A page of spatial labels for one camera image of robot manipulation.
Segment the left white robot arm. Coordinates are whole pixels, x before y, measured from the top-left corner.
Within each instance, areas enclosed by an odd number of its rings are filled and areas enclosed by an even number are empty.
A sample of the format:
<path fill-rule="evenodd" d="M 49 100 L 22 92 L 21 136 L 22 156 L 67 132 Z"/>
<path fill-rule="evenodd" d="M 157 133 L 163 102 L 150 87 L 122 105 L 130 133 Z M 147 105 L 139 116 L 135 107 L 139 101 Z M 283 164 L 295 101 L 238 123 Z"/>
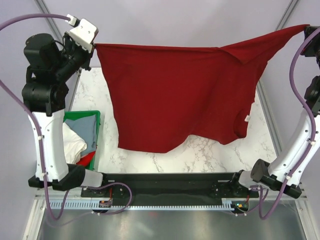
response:
<path fill-rule="evenodd" d="M 110 185 L 103 180 L 103 174 L 67 163 L 63 144 L 65 98 L 69 92 L 66 82 L 79 69 L 91 69 L 92 53 L 77 45 L 68 33 L 62 49 L 48 33 L 33 35 L 26 40 L 23 53 L 29 66 L 21 94 L 39 154 L 36 173 L 28 185 L 50 186 L 57 191 L 89 187 L 99 197 L 106 196 Z"/>

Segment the dark red t shirt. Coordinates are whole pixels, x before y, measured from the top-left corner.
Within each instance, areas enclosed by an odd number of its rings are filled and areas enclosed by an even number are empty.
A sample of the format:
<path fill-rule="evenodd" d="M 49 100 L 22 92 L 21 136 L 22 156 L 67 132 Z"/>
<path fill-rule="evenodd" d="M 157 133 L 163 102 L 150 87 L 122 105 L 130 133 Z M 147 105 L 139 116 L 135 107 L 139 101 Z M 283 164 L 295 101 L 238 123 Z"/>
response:
<path fill-rule="evenodd" d="M 223 47 L 98 43 L 118 147 L 167 153 L 196 135 L 227 145 L 247 136 L 269 60 L 305 25 Z"/>

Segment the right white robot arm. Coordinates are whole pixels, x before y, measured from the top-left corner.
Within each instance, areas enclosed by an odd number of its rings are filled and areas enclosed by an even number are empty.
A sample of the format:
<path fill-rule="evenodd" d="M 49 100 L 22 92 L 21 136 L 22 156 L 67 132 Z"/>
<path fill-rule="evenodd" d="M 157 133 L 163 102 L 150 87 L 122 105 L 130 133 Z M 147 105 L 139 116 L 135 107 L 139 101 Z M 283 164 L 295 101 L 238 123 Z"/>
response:
<path fill-rule="evenodd" d="M 294 69 L 299 56 L 320 60 L 319 27 L 307 26 L 304 29 L 304 42 L 290 64 L 289 83 L 303 110 L 289 145 L 273 162 L 258 159 L 252 170 L 235 174 L 236 180 L 229 184 L 229 191 L 235 197 L 242 196 L 247 188 L 250 190 L 253 187 L 265 187 L 294 199 L 302 194 L 299 187 L 302 174 L 320 148 L 320 78 L 315 76 L 312 79 L 304 96 L 298 93 Z"/>

